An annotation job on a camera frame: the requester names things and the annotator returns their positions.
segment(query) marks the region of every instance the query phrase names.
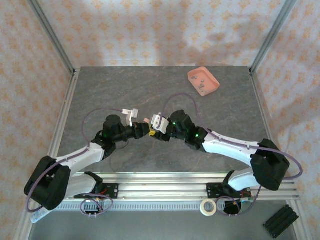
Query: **orange tray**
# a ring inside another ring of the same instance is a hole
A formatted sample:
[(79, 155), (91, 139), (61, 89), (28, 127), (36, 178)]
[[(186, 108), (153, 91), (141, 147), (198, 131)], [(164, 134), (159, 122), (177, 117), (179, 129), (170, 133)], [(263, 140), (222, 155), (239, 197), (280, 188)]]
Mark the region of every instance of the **orange tray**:
[(204, 66), (188, 72), (188, 79), (201, 96), (213, 93), (220, 87), (217, 79)]

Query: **floral wallpaper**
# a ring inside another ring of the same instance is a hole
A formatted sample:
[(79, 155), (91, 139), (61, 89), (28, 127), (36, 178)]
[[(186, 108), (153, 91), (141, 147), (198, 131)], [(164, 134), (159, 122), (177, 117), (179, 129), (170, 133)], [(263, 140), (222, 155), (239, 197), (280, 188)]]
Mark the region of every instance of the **floral wallpaper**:
[(11, 240), (70, 74), (26, 0), (1, 1), (0, 16), (0, 239)]
[[(320, 236), (319, 26), (319, 1), (298, 0), (257, 71), (271, 132), (302, 163), (297, 188), (314, 239)], [(293, 175), (298, 170), (291, 165)]]
[(39, 0), (75, 68), (250, 66), (285, 0)]

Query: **masking tape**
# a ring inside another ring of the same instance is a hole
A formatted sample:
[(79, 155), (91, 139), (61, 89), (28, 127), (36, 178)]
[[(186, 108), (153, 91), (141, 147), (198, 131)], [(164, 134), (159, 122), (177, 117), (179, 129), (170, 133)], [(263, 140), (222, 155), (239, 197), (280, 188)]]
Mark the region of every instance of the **masking tape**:
[[(212, 211), (206, 211), (205, 210), (205, 204), (206, 203), (211, 203), (212, 204), (212, 206), (213, 206), (213, 210)], [(216, 213), (216, 211), (217, 211), (217, 204), (213, 199), (207, 198), (207, 199), (205, 199), (205, 200), (203, 200), (201, 202), (201, 204), (200, 204), (200, 212), (203, 215), (205, 215), (207, 217), (210, 217), (210, 216), (214, 215)]]

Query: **black connector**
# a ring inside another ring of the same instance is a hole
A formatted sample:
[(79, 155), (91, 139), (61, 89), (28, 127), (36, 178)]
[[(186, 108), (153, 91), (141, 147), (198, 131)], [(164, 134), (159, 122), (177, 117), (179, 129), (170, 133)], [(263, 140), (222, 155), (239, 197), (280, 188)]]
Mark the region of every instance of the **black connector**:
[(299, 216), (289, 205), (285, 205), (275, 215), (273, 215), (263, 226), (269, 232), (273, 239), (276, 239), (290, 225), (292, 225)]

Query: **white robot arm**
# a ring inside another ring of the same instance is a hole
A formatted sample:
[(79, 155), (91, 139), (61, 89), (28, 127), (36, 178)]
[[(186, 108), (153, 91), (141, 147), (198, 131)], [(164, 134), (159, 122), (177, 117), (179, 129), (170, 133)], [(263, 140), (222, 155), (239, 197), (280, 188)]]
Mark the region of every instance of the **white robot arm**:
[(150, 124), (131, 121), (131, 117), (137, 117), (138, 111), (125, 110), (122, 113), (129, 116), (127, 126), (122, 125), (119, 116), (109, 115), (103, 124), (103, 130), (97, 133), (89, 146), (56, 159), (44, 157), (25, 186), (24, 193), (29, 194), (35, 181), (46, 169), (61, 160), (66, 160), (49, 171), (36, 186), (31, 198), (51, 211), (64, 198), (82, 193), (98, 194), (102, 190), (100, 177), (92, 172), (85, 172), (80, 176), (74, 174), (110, 156), (115, 151), (117, 142), (126, 142), (130, 138), (140, 139), (147, 134), (165, 142), (170, 138), (180, 139), (195, 151), (224, 155), (248, 165), (249, 168), (245, 170), (229, 172), (223, 181), (222, 191), (226, 196), (233, 198), (239, 196), (239, 191), (257, 185), (273, 191), (278, 190), (290, 165), (283, 155), (240, 147), (221, 139), (245, 146), (278, 149), (272, 141), (264, 139), (262, 142), (248, 142), (222, 136), (216, 132), (212, 132), (213, 135), (209, 134), (204, 128), (195, 126), (183, 110), (174, 112), (168, 119), (162, 117), (161, 123), (159, 121), (161, 116), (154, 115)]

